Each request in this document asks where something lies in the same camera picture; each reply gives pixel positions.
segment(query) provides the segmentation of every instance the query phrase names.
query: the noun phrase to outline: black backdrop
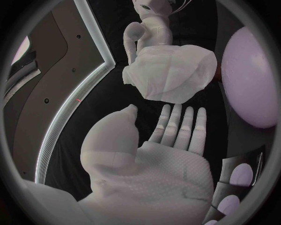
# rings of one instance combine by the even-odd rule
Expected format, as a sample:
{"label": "black backdrop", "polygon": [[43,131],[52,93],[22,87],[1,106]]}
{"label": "black backdrop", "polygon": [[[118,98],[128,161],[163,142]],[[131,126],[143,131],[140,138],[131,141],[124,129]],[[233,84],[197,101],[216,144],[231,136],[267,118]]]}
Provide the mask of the black backdrop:
{"label": "black backdrop", "polygon": [[[54,148],[45,184],[72,194],[81,200],[91,193],[89,175],[80,162],[82,142],[100,119],[121,110],[129,104],[138,107],[136,127],[140,143],[147,141],[157,124],[164,102],[148,101],[138,90],[124,85],[122,70],[127,65],[123,46],[126,26],[140,19],[133,9],[132,0],[89,0],[117,63],[116,67],[90,92],[74,112]],[[177,0],[179,7],[182,1]],[[214,51],[217,34],[217,11],[214,0],[192,1],[183,11],[170,17],[174,45],[198,45]],[[207,137],[204,157],[211,166],[214,184],[219,180],[222,159],[226,158],[228,126],[219,84],[212,81],[204,90],[183,104],[183,110],[192,106],[207,111]]]}

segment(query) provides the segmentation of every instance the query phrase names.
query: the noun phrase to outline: wire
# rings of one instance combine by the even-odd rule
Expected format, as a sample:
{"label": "wire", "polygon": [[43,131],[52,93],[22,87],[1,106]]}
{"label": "wire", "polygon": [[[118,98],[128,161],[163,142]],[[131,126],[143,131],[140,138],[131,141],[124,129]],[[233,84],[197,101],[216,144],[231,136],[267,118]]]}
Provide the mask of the wire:
{"label": "wire", "polygon": [[189,0],[189,2],[186,3],[186,0],[183,2],[183,4],[181,5],[180,8],[178,8],[177,10],[175,10],[174,12],[171,13],[174,14],[174,13],[178,13],[179,11],[183,10],[192,0]]}

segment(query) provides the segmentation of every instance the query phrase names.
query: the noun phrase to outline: led light strip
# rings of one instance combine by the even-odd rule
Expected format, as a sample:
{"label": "led light strip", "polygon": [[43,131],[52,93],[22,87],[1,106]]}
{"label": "led light strip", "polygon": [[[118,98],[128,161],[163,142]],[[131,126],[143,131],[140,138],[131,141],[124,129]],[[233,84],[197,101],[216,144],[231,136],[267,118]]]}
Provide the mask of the led light strip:
{"label": "led light strip", "polygon": [[116,64],[87,0],[74,0],[74,2],[105,63],[95,69],[78,85],[52,120],[45,134],[37,158],[35,183],[39,184],[45,183],[48,164],[53,149],[69,118],[77,109],[81,101],[115,67]]}

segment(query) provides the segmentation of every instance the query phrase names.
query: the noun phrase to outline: robotic hand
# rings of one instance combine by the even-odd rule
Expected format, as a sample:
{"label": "robotic hand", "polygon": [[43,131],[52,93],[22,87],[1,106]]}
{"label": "robotic hand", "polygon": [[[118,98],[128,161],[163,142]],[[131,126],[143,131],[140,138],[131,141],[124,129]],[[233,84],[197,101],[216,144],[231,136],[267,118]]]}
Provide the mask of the robotic hand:
{"label": "robotic hand", "polygon": [[93,193],[80,205],[95,224],[202,223],[213,197],[209,163],[202,157],[206,110],[199,109],[193,135],[191,107],[178,132],[181,110],[175,105],[170,113],[165,105],[155,131],[140,148],[134,105],[92,127],[82,145],[81,163]]}
{"label": "robotic hand", "polygon": [[131,65],[140,50],[148,46],[172,45],[168,16],[172,7],[168,0],[133,0],[142,23],[133,22],[124,32],[124,47]]}

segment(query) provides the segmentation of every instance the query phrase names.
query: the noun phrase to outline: purple ball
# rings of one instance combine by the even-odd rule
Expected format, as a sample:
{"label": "purple ball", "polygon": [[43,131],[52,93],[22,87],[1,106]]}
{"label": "purple ball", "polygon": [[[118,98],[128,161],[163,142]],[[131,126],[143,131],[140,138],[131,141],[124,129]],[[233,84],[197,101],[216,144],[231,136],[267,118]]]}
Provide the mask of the purple ball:
{"label": "purple ball", "polygon": [[243,27],[228,42],[222,59],[222,82],[230,105],[257,128],[277,124],[274,78],[254,35]]}

